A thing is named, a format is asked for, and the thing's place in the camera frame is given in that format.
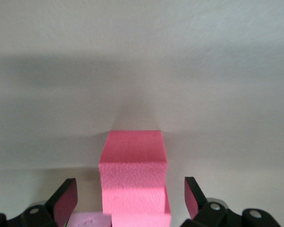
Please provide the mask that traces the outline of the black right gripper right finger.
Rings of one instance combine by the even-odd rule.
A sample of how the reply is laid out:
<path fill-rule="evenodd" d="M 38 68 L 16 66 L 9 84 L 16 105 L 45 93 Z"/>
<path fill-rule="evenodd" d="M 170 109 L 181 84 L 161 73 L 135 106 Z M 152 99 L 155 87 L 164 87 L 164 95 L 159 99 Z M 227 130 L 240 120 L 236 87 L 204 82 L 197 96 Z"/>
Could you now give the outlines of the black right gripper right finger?
<path fill-rule="evenodd" d="M 194 177 L 185 177 L 185 203 L 190 215 L 183 227 L 279 227 L 268 212 L 250 208 L 241 215 L 219 202 L 208 201 Z"/>

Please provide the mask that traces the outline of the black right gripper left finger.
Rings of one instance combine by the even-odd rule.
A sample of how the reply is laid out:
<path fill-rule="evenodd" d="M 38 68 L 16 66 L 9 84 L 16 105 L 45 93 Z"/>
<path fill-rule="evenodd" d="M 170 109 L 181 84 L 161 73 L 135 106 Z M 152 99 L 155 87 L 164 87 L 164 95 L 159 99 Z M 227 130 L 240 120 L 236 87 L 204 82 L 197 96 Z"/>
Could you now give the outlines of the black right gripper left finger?
<path fill-rule="evenodd" d="M 0 227 L 64 227 L 77 203 L 76 179 L 68 178 L 45 204 L 31 206 L 9 220 L 0 213 Z"/>

